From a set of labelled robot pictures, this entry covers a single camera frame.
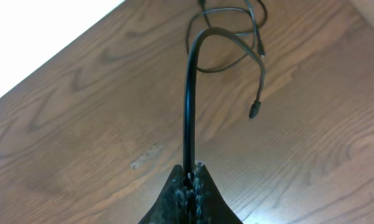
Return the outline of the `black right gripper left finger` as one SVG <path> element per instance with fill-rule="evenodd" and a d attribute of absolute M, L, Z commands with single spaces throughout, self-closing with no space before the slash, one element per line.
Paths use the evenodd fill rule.
<path fill-rule="evenodd" d="M 183 185 L 181 165 L 175 165 L 154 205 L 139 221 L 149 224 L 181 224 L 188 223 L 186 212 L 188 188 Z"/>

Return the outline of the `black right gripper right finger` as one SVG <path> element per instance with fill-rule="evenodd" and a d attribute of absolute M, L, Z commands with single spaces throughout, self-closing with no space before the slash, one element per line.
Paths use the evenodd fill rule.
<path fill-rule="evenodd" d="M 197 162 L 193 171 L 194 218 L 199 224 L 242 224 L 227 205 L 204 163 Z"/>

